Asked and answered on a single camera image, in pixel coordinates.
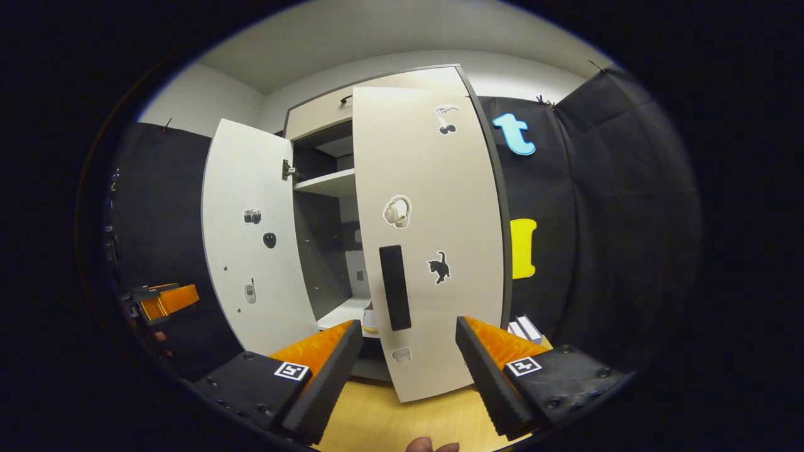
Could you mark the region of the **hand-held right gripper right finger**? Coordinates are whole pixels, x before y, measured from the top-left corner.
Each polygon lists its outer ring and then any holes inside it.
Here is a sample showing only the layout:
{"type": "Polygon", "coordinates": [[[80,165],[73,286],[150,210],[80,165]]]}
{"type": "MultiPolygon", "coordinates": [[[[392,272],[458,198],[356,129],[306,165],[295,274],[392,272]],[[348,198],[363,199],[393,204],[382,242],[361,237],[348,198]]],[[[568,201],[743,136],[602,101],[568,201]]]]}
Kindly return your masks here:
{"type": "Polygon", "coordinates": [[[597,409],[632,379],[573,345],[544,347],[459,316],[455,342],[497,434],[546,434],[597,409]]]}

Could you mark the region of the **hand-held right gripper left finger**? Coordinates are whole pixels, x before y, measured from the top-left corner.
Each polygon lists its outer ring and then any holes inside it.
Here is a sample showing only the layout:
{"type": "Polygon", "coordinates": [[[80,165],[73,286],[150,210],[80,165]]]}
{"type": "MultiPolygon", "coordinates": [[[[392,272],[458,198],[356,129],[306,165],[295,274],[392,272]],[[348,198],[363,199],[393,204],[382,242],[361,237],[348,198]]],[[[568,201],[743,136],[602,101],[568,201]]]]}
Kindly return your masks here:
{"type": "Polygon", "coordinates": [[[192,388],[260,430],[319,444],[363,343],[360,321],[344,321],[267,356],[242,352],[192,388]]]}

